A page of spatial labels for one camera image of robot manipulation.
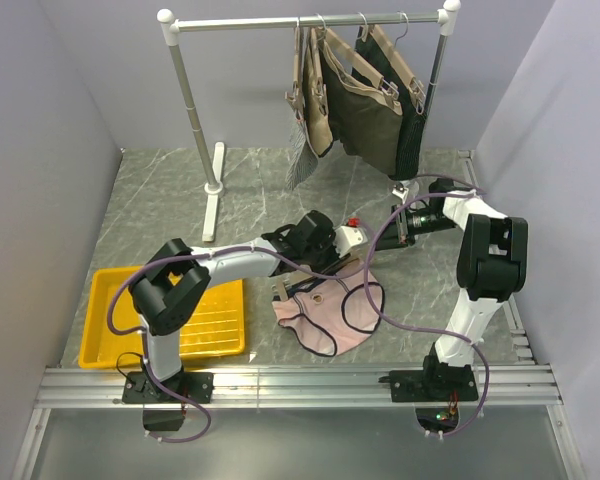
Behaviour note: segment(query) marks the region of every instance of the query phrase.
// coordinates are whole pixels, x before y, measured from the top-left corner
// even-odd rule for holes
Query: black cable
[[[124,357],[125,355],[135,355],[136,357],[138,357],[140,359],[141,362],[142,362],[142,355],[140,355],[139,353],[136,353],[136,352],[122,352],[120,355],[118,355],[118,358],[116,359],[116,370],[118,370],[118,373],[120,375],[122,375],[127,380],[127,382],[133,383],[129,379],[129,376],[126,373],[124,373],[122,370],[120,370],[120,359],[122,357]]]

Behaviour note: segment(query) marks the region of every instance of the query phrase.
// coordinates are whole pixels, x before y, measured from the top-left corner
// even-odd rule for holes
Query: pink cloth
[[[338,272],[351,272],[360,261]],[[384,289],[369,274],[371,296],[384,309]],[[357,347],[376,331],[380,317],[364,291],[363,273],[342,280],[310,279],[289,289],[289,300],[273,302],[278,325],[292,329],[300,344],[323,357]]]

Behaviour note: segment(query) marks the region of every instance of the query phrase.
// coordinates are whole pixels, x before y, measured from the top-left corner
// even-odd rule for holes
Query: metal pole
[[[169,46],[171,52],[171,59],[173,60],[173,66],[176,69],[176,75],[178,76],[178,83],[182,90],[182,96],[184,97],[184,103],[187,107],[187,114],[189,115],[189,123],[191,123],[191,129],[193,130],[193,136],[196,139],[196,145],[198,146],[198,152],[200,152],[200,159],[202,160],[202,167],[204,173],[207,176],[208,188],[217,189],[219,187],[218,179],[213,173],[213,166],[211,163],[211,157],[209,156],[209,150],[207,149],[207,143],[204,139],[204,132],[200,125],[200,118],[198,117],[198,111],[196,105],[193,102],[193,94],[191,93],[191,86],[189,85],[189,78],[187,77],[187,70],[182,60],[182,53],[180,52],[180,45]]]
[[[434,13],[407,13],[409,23],[437,23],[440,19],[439,12]],[[404,15],[398,13],[365,13],[364,17],[370,25],[405,23]],[[365,20],[360,14],[352,15],[311,15],[307,17],[279,17],[279,18],[236,18],[226,20],[176,20],[173,28],[178,33],[198,32],[204,30],[245,30],[251,28],[292,28],[301,27],[342,27],[348,25],[364,25]]]
[[[444,49],[447,45],[447,38],[448,37],[446,35],[440,35],[438,38],[436,58],[433,60],[431,79],[429,80],[429,87],[427,88],[427,99],[424,102],[424,113],[427,118],[429,118],[429,111],[431,110],[433,95],[436,93],[436,87],[438,86],[438,75],[440,75],[440,66],[442,65],[442,58],[444,57]]]

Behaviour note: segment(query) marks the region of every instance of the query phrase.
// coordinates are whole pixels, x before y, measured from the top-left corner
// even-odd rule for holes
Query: white pipe connector
[[[453,33],[460,10],[460,0],[446,0],[441,9],[438,10],[438,23],[440,24],[440,35],[445,37]]]
[[[171,28],[176,21],[173,12],[167,8],[163,8],[158,12],[158,21],[162,27],[162,34],[164,35],[164,41],[167,42],[167,45],[170,47],[178,45],[177,29],[175,29],[176,31],[174,32],[174,29]]]

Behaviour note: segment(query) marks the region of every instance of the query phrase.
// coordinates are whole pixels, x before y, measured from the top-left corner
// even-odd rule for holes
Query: clothing rack
[[[428,115],[431,110],[431,102],[438,84],[440,65],[444,56],[447,38],[453,33],[453,29],[460,10],[460,0],[446,0],[441,9],[433,13],[365,13],[361,15],[312,15],[307,17],[279,17],[279,18],[242,18],[227,20],[177,20],[171,10],[163,9],[158,12],[158,21],[162,26],[164,39],[169,46],[173,66],[176,70],[178,83],[182,90],[184,103],[189,115],[189,122],[196,140],[202,167],[207,177],[204,190],[207,194],[207,209],[204,217],[202,230],[202,241],[212,242],[215,238],[216,221],[218,216],[218,205],[223,194],[222,169],[224,164],[225,145],[217,142],[213,154],[213,160],[209,156],[209,150],[204,139],[204,132],[200,124],[200,118],[191,93],[191,86],[187,77],[187,70],[180,52],[179,34],[185,32],[204,32],[209,30],[246,30],[264,28],[294,28],[294,27],[340,27],[349,25],[374,25],[374,24],[396,24],[407,23],[437,23],[440,25],[440,36],[436,56],[431,69],[431,77],[427,88],[427,98],[424,110]]]

